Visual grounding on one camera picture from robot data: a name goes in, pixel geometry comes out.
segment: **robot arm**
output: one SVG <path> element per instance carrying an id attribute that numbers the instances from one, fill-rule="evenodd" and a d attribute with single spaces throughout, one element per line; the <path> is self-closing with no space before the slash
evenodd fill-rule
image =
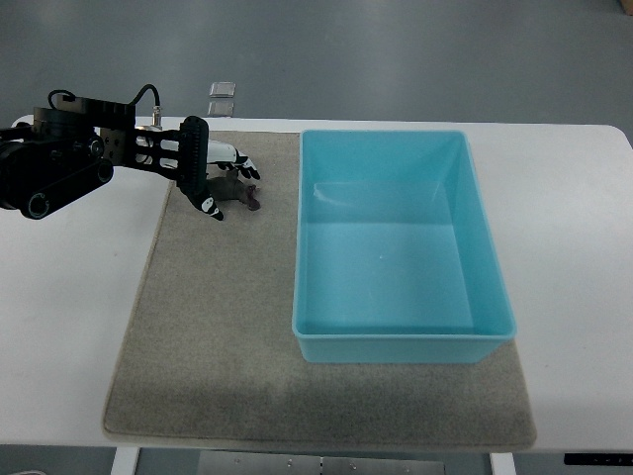
<path id="1" fill-rule="evenodd" d="M 137 128 L 136 103 L 149 89 L 156 99 L 154 126 Z M 51 101 L 55 94 L 56 106 Z M 0 130 L 0 207 L 18 209 L 27 218 L 44 218 L 103 186 L 115 166 L 174 180 L 197 209 L 218 220 L 223 214 L 207 181 L 207 164 L 237 168 L 245 177 L 259 179 L 247 156 L 227 143 L 209 141 L 203 119 L 190 116 L 178 131 L 163 131 L 152 85 L 129 104 L 67 91 L 52 91 L 48 102 L 50 109 L 35 109 L 32 126 Z"/>

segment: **gray felt mat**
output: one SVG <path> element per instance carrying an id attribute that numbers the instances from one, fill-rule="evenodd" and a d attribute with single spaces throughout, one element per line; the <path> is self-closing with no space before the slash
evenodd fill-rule
<path id="1" fill-rule="evenodd" d="M 322 365 L 291 329 L 299 137 L 217 133 L 261 171 L 219 223 L 173 189 L 104 412 L 114 440 L 512 451 L 536 436 L 513 342 L 476 365 Z"/>

